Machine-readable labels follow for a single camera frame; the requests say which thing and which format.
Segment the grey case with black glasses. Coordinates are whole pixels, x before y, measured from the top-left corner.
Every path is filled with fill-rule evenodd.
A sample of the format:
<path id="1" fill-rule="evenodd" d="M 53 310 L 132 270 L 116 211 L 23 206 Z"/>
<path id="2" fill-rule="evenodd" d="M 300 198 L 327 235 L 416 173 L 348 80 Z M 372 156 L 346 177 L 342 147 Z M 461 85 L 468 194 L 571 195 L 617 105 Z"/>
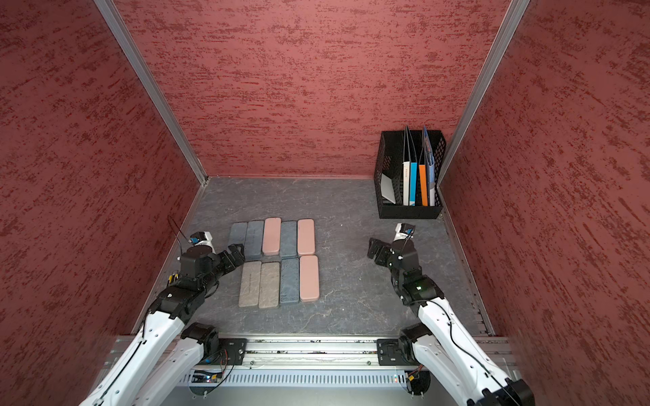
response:
<path id="1" fill-rule="evenodd" d="M 264 221 L 257 220 L 247 223 L 245 235 L 245 259 L 256 262 L 262 259 L 262 242 L 264 235 Z"/>

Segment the case with red lining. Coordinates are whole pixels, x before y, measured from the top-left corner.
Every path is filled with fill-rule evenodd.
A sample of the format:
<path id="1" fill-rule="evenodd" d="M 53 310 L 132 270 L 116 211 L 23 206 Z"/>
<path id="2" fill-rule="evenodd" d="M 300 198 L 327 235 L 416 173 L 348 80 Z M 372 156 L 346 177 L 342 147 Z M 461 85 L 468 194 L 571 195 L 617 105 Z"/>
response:
<path id="1" fill-rule="evenodd" d="M 258 307 L 272 309 L 279 306 L 280 263 L 262 263 Z"/>

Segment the pink case with tortoise sunglasses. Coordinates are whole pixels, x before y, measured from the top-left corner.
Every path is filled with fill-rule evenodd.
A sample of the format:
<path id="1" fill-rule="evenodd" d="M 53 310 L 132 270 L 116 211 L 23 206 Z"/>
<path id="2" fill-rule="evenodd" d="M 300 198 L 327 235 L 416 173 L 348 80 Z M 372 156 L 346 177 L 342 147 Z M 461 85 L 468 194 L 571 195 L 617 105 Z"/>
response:
<path id="1" fill-rule="evenodd" d="M 281 218 L 267 218 L 264 221 L 262 253 L 265 256 L 278 255 L 281 243 Z"/>

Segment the grey case with purple glasses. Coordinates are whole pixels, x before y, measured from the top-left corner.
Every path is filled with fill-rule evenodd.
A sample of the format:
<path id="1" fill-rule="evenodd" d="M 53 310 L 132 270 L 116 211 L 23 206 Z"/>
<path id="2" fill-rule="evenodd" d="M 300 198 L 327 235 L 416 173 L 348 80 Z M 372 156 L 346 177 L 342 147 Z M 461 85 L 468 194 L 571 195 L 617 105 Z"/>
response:
<path id="1" fill-rule="evenodd" d="M 280 267 L 279 304 L 296 304 L 300 302 L 300 260 L 284 259 Z"/>

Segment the case with clear yellow glasses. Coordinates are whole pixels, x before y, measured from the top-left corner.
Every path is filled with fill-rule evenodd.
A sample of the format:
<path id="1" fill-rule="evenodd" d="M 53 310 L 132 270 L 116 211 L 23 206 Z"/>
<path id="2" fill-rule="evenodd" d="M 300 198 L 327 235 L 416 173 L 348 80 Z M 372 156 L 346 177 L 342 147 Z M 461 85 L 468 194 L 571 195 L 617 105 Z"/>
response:
<path id="1" fill-rule="evenodd" d="M 282 259 L 296 258 L 297 254 L 297 222 L 284 221 L 280 228 L 280 250 Z"/>

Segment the pink case with yellow glasses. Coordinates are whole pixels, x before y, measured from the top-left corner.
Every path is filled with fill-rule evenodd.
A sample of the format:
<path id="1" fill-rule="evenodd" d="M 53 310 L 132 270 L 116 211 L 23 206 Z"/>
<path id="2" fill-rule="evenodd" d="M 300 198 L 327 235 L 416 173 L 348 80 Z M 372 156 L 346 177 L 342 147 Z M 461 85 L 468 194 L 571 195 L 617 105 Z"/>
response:
<path id="1" fill-rule="evenodd" d="M 300 258 L 300 299 L 313 302 L 320 297 L 319 262 L 316 255 L 303 255 Z"/>

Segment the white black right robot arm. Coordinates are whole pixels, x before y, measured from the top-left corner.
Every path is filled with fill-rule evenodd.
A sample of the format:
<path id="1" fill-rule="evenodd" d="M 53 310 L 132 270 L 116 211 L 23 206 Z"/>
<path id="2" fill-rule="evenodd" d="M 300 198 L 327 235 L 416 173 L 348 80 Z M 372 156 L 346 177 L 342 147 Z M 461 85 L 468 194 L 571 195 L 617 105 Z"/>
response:
<path id="1" fill-rule="evenodd" d="M 531 387 L 513 380 L 465 329 L 442 289 L 423 273 L 414 241 L 369 240 L 367 257 L 390 271 L 402 304 L 419 323 L 400 331 L 406 361 L 430 372 L 459 405 L 534 405 Z"/>

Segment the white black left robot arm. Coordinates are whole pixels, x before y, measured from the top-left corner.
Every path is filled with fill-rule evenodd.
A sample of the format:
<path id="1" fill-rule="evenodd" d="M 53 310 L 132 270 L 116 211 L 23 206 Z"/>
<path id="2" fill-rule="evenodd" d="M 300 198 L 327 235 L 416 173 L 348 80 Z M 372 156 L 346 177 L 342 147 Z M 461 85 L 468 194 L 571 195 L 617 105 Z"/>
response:
<path id="1" fill-rule="evenodd" d="M 180 256 L 179 276 L 149 307 L 137 335 L 83 405 L 160 405 L 181 377 L 220 354 L 213 326 L 189 321 L 219 279 L 245 263 L 245 247 L 199 244 Z"/>

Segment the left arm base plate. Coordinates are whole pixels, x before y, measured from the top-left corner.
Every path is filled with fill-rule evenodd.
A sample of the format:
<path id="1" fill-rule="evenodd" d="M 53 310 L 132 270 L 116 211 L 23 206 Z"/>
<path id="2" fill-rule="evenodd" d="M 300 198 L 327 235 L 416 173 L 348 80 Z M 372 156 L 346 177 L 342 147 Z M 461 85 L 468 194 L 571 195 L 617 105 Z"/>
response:
<path id="1" fill-rule="evenodd" d="M 246 338 L 220 338 L 204 345 L 200 365 L 243 365 L 248 340 Z"/>

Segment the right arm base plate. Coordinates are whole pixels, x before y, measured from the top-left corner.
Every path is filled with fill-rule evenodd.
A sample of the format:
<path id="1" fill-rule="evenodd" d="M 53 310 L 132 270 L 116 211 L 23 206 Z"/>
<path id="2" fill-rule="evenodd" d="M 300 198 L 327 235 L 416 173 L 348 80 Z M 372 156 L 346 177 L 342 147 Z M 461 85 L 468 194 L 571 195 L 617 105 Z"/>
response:
<path id="1" fill-rule="evenodd" d="M 380 338 L 377 344 L 377 359 L 382 366 L 417 366 L 412 343 L 406 338 Z"/>

